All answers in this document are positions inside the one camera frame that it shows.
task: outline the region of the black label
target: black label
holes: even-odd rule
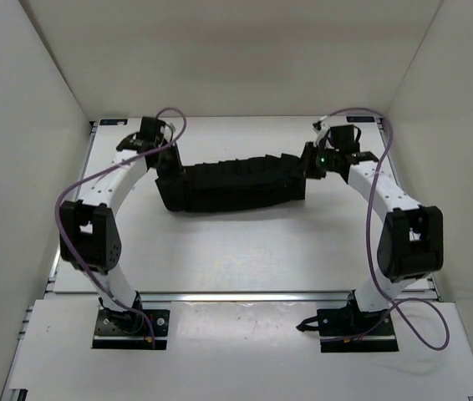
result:
[[[127,125],[127,119],[102,119],[99,125]]]
[[[349,115],[346,116],[346,121],[349,123],[375,123],[376,120],[371,115]]]

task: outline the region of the cable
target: cable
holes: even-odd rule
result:
[[[384,292],[384,290],[379,286],[378,283],[378,278],[376,277],[376,272],[374,271],[374,261],[372,259],[372,247],[370,245],[370,227],[372,223],[372,209],[374,205],[374,197],[376,195],[376,186],[378,184],[378,178],[379,178],[379,172],[381,171],[381,165],[384,163],[385,158],[387,157],[387,154],[390,151],[390,148],[393,144],[393,138],[394,138],[394,131],[393,131],[393,126],[389,122],[389,120],[381,114],[379,111],[372,110],[372,109],[367,109],[367,108],[349,108],[349,109],[341,109],[337,110],[333,113],[330,114],[330,116],[334,115],[339,115],[341,113],[346,113],[346,112],[354,112],[354,111],[363,111],[366,113],[371,113],[371,114],[376,114],[378,115],[381,119],[384,125],[387,126],[388,131],[389,131],[389,140],[387,141],[387,144],[385,145],[385,150],[384,153],[381,155],[381,157],[378,160],[378,164],[376,165],[376,174],[374,174],[374,179],[372,180],[372,185],[370,186],[370,195],[369,195],[369,205],[367,207],[367,217],[366,217],[366,223],[365,223],[365,242],[366,242],[366,250],[367,250],[367,259],[369,262],[369,269],[370,269],[370,276],[372,277],[372,282],[374,283],[376,289],[378,290],[379,294],[385,298],[388,302],[390,302],[391,307],[387,309],[383,316],[379,319],[379,321],[372,326],[369,330],[366,332],[362,332],[360,334],[354,334],[352,336],[345,336],[345,337],[336,337],[336,338],[329,338],[329,339],[323,339],[323,342],[335,342],[335,341],[349,341],[353,340],[355,338],[362,338],[372,332],[377,326],[381,324],[383,320],[394,310],[396,309],[398,311],[398,314],[404,319],[405,323],[408,325],[408,327],[411,329],[413,334],[427,347],[430,349],[433,349],[434,351],[442,351],[446,347],[448,347],[448,344],[450,343],[450,328],[448,327],[448,323],[446,322],[445,317],[443,316],[442,312],[430,301],[422,299],[422,298],[417,298],[417,297],[409,297],[405,298],[399,301],[395,301],[393,298],[389,297],[389,295]],[[432,345],[428,343],[422,335],[419,333],[419,331],[415,328],[413,323],[405,316],[404,312],[399,308],[399,305],[401,305],[404,302],[422,302],[429,307],[431,307],[439,316],[440,320],[443,322],[443,326],[445,328],[445,342],[443,345],[436,347],[435,345]]]
[[[66,230],[64,229],[64,225],[62,224],[62,220],[60,219],[60,205],[62,205],[62,202],[64,201],[65,197],[68,195],[69,192],[71,192],[75,188],[81,186],[82,184],[85,184],[85,183],[87,183],[91,180],[94,180],[96,178],[99,178],[103,175],[107,175],[108,173],[111,173],[112,171],[119,169],[121,166],[128,165],[128,164],[132,163],[133,161],[138,160],[142,157],[155,155],[155,154],[160,153],[164,150],[167,150],[175,142],[177,142],[177,140],[185,133],[185,130],[186,130],[186,116],[184,115],[184,113],[182,111],[180,111],[179,109],[177,109],[175,107],[165,107],[156,114],[155,118],[158,119],[166,111],[175,111],[183,119],[183,126],[181,128],[181,131],[179,131],[179,134],[177,134],[177,136],[174,139],[172,139],[166,145],[161,146],[160,148],[155,148],[155,149],[152,149],[152,150],[147,150],[146,152],[143,152],[143,153],[139,153],[139,154],[137,154],[133,157],[130,157],[129,159],[121,161],[120,163],[118,163],[116,165],[112,165],[107,169],[101,170],[98,173],[92,174],[89,177],[83,178],[82,180],[79,180],[79,181],[73,183],[72,185],[68,186],[65,190],[62,191],[62,193],[58,196],[58,199],[56,200],[56,203],[54,204],[54,219],[55,219],[56,225],[58,227],[58,232],[59,232],[60,236],[62,237],[62,239],[64,240],[64,244],[69,249],[69,251],[71,252],[73,257],[75,258],[75,261],[81,266],[84,273],[86,273],[86,276],[89,277],[89,279],[92,281],[92,283],[100,291],[105,293],[117,307],[120,307],[120,308],[124,309],[127,312],[136,313],[137,315],[139,315],[145,321],[145,324],[147,324],[147,327],[149,328],[149,335],[153,339],[153,341],[152,341],[153,348],[155,348],[155,332],[153,330],[153,325],[151,324],[150,319],[148,318],[148,316],[143,311],[138,310],[138,309],[134,309],[132,307],[127,307],[126,305],[124,305],[120,300],[118,300],[114,296],[114,294],[110,291],[110,289],[105,288],[104,285],[101,284],[101,282],[97,279],[97,277],[92,273],[92,271],[89,269],[88,264],[84,261],[82,256],[75,249],[75,246],[73,245],[73,242],[68,237],[68,234],[67,234]]]

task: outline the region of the white arm segment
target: white arm segment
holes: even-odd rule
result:
[[[350,167],[348,185],[361,194],[366,201],[369,201],[370,187],[376,174],[376,166],[377,163],[375,161],[364,161]],[[384,221],[387,213],[394,209],[409,211],[419,209],[419,206],[419,202],[411,198],[396,185],[391,175],[384,171],[379,172],[373,209],[381,221]],[[391,299],[395,299],[407,286],[416,282],[415,278],[391,282],[383,275],[377,263],[375,264],[374,272],[376,273],[378,284]],[[361,312],[377,312],[389,307],[389,302],[378,292],[372,278],[369,278],[361,287],[355,290],[355,299]]]
[[[112,165],[136,155],[137,153],[133,150],[118,151],[114,155]],[[105,203],[110,209],[112,209],[115,215],[125,197],[133,189],[136,182],[147,173],[147,170],[145,158],[143,157],[129,165],[121,166],[119,169],[98,179],[91,187],[89,187],[84,195],[80,196],[80,200],[82,200],[85,205],[92,206],[98,206],[101,203]],[[91,232],[92,226],[88,225],[81,227],[81,230]],[[99,272],[93,272],[93,274],[105,288],[110,290],[117,300],[125,304],[127,307],[132,307],[136,298],[136,291],[133,290],[127,282],[119,263],[106,275]],[[96,290],[101,297],[103,307],[117,312],[123,311],[123,309],[118,307],[106,293],[100,291],[97,287]]]

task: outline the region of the white wall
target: white wall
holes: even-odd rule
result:
[[[389,114],[405,184],[444,212],[439,284],[473,347],[473,1],[444,1]]]
[[[90,119],[385,109],[439,0],[22,0]]]
[[[21,6],[0,0],[0,394],[58,242],[53,201],[78,174],[88,137],[88,120]]]

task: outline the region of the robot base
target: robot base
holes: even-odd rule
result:
[[[347,342],[328,342],[327,338],[351,336],[371,328],[379,319],[370,318],[364,327],[354,331],[353,326],[346,324],[343,309],[318,309],[318,332],[320,334],[320,351],[322,353],[391,353],[398,351],[392,320],[388,317],[372,332],[360,339]]]
[[[140,324],[133,332],[126,332],[114,325],[109,319],[108,313],[100,309],[95,322],[94,338],[92,348],[96,349],[144,349],[164,350],[167,341],[161,339],[168,336],[170,326],[170,311],[168,309],[144,309],[153,324],[155,332],[155,347],[151,339],[146,337],[147,331]]]

